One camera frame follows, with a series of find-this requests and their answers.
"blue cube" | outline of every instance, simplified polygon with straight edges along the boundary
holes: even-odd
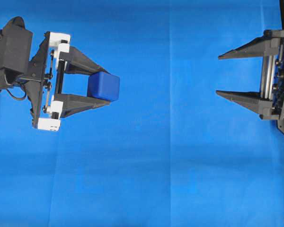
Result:
[[[113,102],[119,98],[119,87],[119,77],[98,72],[89,77],[87,96]]]

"blue surface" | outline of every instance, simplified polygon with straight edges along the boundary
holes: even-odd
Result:
[[[0,227],[283,226],[284,136],[215,94],[258,90],[260,58],[217,56],[281,28],[278,1],[0,1],[0,29],[13,16],[32,55],[46,30],[69,33],[121,86],[58,133],[0,94]]]
[[[89,76],[87,96],[116,101],[119,98],[120,78],[105,72]]]

